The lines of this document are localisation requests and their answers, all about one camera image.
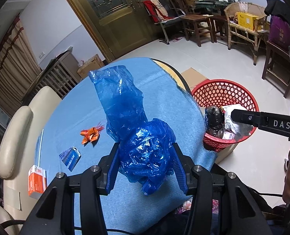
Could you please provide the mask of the blue plastic bag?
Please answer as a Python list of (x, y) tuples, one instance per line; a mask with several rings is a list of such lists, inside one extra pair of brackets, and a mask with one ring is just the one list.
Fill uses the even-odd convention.
[(124, 65), (89, 72), (106, 114), (107, 133), (119, 143), (119, 171), (151, 195), (173, 174), (170, 151), (175, 134), (163, 120), (149, 121), (143, 93)]

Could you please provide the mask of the black plastic bag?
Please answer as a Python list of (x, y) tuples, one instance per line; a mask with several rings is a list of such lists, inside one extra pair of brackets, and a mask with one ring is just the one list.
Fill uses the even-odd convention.
[(207, 133), (216, 138), (223, 138), (224, 113), (217, 106), (209, 106), (205, 109), (205, 122)]

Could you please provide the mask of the red white medicine box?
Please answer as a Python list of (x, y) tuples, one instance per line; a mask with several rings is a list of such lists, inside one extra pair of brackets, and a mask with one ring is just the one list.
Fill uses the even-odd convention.
[(253, 129), (252, 125), (238, 122), (234, 118), (232, 118), (232, 112), (235, 109), (246, 110), (246, 108), (244, 108), (240, 104), (234, 104), (234, 105), (222, 106), (221, 109), (224, 113), (224, 129), (226, 131), (229, 131), (237, 136), (242, 136), (242, 137), (250, 135), (250, 132)]

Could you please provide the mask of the red mesh trash basket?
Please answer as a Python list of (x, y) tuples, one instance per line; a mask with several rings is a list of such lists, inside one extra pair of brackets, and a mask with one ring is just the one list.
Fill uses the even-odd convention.
[(235, 109), (259, 111), (255, 98), (242, 85), (224, 79), (205, 80), (194, 87), (192, 96), (199, 107), (204, 108), (207, 132), (203, 143), (206, 149), (220, 152), (254, 133), (252, 125), (243, 125), (231, 118)]

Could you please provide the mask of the orange crumpled wrapper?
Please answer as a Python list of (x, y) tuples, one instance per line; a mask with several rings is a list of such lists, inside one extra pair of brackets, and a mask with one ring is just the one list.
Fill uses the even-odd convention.
[(95, 127), (91, 127), (90, 129), (84, 129), (80, 132), (80, 135), (83, 137), (81, 144), (85, 145), (87, 143), (96, 142), (102, 130), (105, 129), (105, 126), (99, 123)]

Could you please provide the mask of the small blue crushed carton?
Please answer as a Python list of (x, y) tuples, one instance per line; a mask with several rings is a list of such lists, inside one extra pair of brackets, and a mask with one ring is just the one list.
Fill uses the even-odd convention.
[(59, 154), (60, 160), (65, 164), (70, 172), (73, 171), (74, 167), (81, 158), (81, 153), (76, 147), (70, 147)]

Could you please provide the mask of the white thin straw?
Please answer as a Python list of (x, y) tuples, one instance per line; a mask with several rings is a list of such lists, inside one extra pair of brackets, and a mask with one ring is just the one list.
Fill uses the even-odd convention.
[(43, 143), (44, 129), (41, 131), (41, 136), (39, 140), (39, 151), (38, 151), (38, 166), (40, 167), (40, 155), (41, 155), (41, 147)]

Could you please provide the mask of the orange white carton box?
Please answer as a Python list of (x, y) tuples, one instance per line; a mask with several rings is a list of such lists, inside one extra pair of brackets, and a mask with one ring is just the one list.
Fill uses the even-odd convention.
[(38, 200), (47, 189), (46, 170), (33, 165), (28, 172), (28, 195)]

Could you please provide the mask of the purple gift bag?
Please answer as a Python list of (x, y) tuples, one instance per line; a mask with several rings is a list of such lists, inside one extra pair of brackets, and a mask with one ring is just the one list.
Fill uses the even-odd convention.
[(271, 16), (269, 42), (288, 50), (290, 46), (290, 27), (287, 22), (277, 16)]

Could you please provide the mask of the grey slatted cabinet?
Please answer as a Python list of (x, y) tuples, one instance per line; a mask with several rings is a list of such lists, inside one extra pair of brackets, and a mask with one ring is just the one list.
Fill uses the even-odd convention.
[(45, 86), (53, 89), (63, 99), (82, 79), (77, 73), (78, 61), (70, 50), (60, 53), (31, 83), (21, 99), (28, 105), (34, 96)]

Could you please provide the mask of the beige curtain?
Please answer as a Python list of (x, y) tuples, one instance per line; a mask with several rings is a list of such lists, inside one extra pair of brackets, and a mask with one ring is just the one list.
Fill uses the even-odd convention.
[(40, 74), (36, 56), (16, 16), (0, 43), (0, 108), (10, 117)]

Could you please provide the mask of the dark wooden stool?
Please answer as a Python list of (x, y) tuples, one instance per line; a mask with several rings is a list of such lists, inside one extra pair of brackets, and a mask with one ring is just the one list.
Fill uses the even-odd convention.
[(198, 47), (201, 47), (201, 37), (210, 36), (211, 43), (214, 43), (214, 34), (209, 16), (191, 14), (181, 17), (184, 27), (185, 39), (194, 37)]

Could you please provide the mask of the chair with red clothing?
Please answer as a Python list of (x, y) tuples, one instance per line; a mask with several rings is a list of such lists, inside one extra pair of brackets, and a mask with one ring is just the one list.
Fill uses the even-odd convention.
[(164, 39), (159, 41), (169, 45), (170, 39), (166, 28), (179, 23), (181, 19), (186, 16), (186, 13), (182, 9), (171, 8), (166, 0), (164, 0), (164, 4), (161, 3), (160, 0), (146, 0), (142, 3), (149, 14), (151, 21), (154, 25), (160, 26), (163, 31)]

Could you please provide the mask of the wooden double door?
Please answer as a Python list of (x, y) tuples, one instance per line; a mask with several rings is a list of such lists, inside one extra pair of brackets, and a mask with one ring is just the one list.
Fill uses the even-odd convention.
[(106, 61), (156, 39), (168, 43), (166, 29), (145, 6), (149, 0), (67, 0)]

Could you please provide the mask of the cardboard box by wall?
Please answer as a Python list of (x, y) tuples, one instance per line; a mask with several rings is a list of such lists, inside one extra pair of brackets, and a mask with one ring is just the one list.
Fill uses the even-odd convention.
[(80, 78), (85, 79), (91, 70), (98, 70), (104, 67), (104, 62), (101, 60), (98, 54), (91, 57), (89, 60), (84, 62), (79, 68), (77, 73)]

